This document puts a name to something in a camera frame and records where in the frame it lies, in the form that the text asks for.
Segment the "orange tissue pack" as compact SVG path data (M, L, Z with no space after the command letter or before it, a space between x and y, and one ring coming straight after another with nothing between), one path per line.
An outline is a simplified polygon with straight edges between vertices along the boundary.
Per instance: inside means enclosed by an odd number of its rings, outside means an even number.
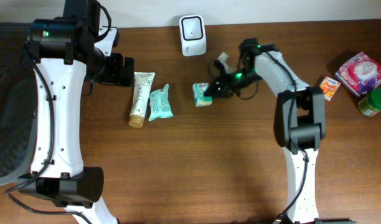
M331 101L332 97L340 87L341 83L333 78L325 77L319 87L324 93L324 99Z

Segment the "teal wet wipes pack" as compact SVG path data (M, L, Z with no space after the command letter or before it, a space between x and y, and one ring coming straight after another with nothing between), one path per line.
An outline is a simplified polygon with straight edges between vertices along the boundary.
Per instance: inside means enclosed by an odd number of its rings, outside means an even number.
M173 117L172 109L169 103L169 85L164 85L163 88L154 90L149 96L149 104L151 113L148 121L153 121L157 118Z

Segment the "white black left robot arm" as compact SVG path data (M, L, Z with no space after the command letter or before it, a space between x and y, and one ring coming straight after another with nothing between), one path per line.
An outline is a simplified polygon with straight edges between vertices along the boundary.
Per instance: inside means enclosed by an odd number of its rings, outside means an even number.
M98 1L66 1L60 17L32 23L24 45L37 80L37 136L15 190L51 201L79 223L118 222L102 197L103 169L84 165L79 138L83 84L133 84L133 58L113 52L118 29L100 25L106 13Z

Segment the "green tissue pack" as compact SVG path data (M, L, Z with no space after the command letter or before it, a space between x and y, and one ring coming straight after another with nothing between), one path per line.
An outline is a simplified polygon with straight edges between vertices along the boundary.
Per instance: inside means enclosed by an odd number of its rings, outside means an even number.
M194 101L196 107L210 106L213 102L211 96L204 96L204 92L208 89L208 83L194 83L192 86Z

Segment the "white tube gold cap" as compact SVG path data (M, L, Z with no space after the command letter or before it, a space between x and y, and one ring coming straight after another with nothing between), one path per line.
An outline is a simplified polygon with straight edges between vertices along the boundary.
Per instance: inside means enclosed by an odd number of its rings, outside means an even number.
M134 73L133 103L128 121L133 128L143 127L154 77L154 72Z

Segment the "green lid jar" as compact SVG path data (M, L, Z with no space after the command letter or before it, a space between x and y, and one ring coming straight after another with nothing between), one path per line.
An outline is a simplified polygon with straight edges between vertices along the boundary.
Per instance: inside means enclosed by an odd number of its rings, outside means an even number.
M375 116L381 112L381 88L372 90L358 103L359 111L365 116Z

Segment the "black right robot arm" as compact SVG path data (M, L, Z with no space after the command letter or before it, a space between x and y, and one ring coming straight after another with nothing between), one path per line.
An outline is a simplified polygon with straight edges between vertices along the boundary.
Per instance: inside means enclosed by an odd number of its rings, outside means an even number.
M275 223L320 223L316 207L315 166L326 134L325 99L319 87L302 81L275 44L245 39L239 46L236 70L215 59L215 77L204 95L217 98L240 96L252 83L266 82L276 97L274 135L286 161L288 199Z

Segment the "red purple floral pack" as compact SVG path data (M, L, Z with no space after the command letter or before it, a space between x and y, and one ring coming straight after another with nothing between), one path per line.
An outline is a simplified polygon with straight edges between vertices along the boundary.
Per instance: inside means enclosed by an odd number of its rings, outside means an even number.
M342 64L335 77L359 98L381 84L381 65L360 52Z

